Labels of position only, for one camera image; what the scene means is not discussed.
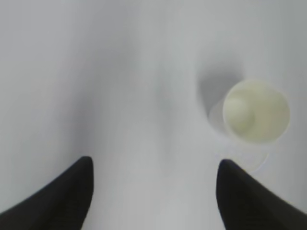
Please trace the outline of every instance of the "white surface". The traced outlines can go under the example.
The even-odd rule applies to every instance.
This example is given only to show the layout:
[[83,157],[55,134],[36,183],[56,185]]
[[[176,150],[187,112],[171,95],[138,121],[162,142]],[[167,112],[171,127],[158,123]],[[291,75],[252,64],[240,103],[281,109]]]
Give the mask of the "white surface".
[[0,209],[92,155],[85,230],[221,230],[198,79],[237,57],[288,98],[287,133],[253,175],[307,211],[303,0],[0,2]]

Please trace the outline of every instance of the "white paper cup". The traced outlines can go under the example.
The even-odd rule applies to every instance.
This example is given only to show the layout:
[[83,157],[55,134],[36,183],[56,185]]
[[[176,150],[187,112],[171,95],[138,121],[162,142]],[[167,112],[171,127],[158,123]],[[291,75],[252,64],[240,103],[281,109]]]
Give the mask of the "white paper cup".
[[248,143],[268,143],[285,132],[290,110],[280,92],[259,80],[245,80],[225,97],[223,120],[232,136]]

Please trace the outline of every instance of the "white background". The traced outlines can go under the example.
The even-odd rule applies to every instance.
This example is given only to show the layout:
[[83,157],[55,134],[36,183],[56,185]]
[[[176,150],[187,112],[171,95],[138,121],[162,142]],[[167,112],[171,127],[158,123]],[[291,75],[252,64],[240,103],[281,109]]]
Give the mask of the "white background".
[[90,155],[85,230],[222,230],[215,155],[230,141],[198,90],[208,63],[229,61],[287,97],[290,126],[252,175],[307,212],[306,9],[304,0],[2,0],[0,211]]

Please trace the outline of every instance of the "cup rim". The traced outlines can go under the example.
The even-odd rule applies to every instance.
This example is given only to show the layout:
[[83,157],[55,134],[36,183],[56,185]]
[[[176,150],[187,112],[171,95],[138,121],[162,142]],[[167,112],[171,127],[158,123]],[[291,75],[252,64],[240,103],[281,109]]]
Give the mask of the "cup rim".
[[[264,86],[267,86],[267,87],[271,88],[272,90],[274,90],[275,92],[280,93],[280,95],[282,95],[282,97],[285,99],[285,101],[286,101],[286,103],[287,103],[287,106],[288,106],[288,108],[289,108],[289,121],[288,121],[288,124],[287,124],[286,128],[284,129],[284,131],[282,132],[282,134],[281,134],[279,137],[277,137],[277,138],[275,138],[275,139],[272,139],[272,140],[268,140],[268,141],[259,141],[259,142],[257,142],[257,141],[247,141],[247,140],[245,140],[245,139],[243,139],[243,138],[240,138],[240,137],[231,129],[231,127],[229,126],[228,122],[226,121],[226,118],[225,118],[225,101],[226,101],[226,99],[229,97],[229,95],[230,95],[234,90],[236,90],[236,88],[238,88],[239,86],[241,86],[241,85],[243,85],[243,84],[249,83],[249,82],[257,82],[257,83],[260,83],[260,84],[262,84],[262,85],[264,85]],[[290,125],[290,121],[291,121],[290,106],[289,106],[289,103],[288,103],[286,97],[284,96],[284,94],[283,94],[280,90],[278,90],[278,89],[272,87],[270,84],[266,83],[265,81],[256,80],[256,79],[242,80],[242,81],[238,82],[237,84],[235,84],[235,85],[228,91],[228,93],[226,94],[226,96],[224,97],[222,112],[223,112],[223,122],[224,122],[224,125],[225,125],[225,128],[226,128],[226,131],[231,135],[231,137],[235,138],[237,141],[239,141],[239,142],[241,142],[241,143],[243,143],[243,144],[248,144],[248,145],[253,145],[253,146],[269,145],[269,144],[271,144],[271,143],[277,141],[277,140],[280,139],[280,138],[285,134],[285,132],[288,130],[289,125]]]

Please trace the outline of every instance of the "paper cup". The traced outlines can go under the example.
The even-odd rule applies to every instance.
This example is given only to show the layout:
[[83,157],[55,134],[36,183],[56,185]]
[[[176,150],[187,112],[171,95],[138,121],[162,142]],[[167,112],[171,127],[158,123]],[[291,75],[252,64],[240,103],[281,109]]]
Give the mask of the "paper cup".
[[244,142],[267,143],[285,132],[290,110],[280,92],[264,82],[245,80],[225,97],[223,120],[232,136]]

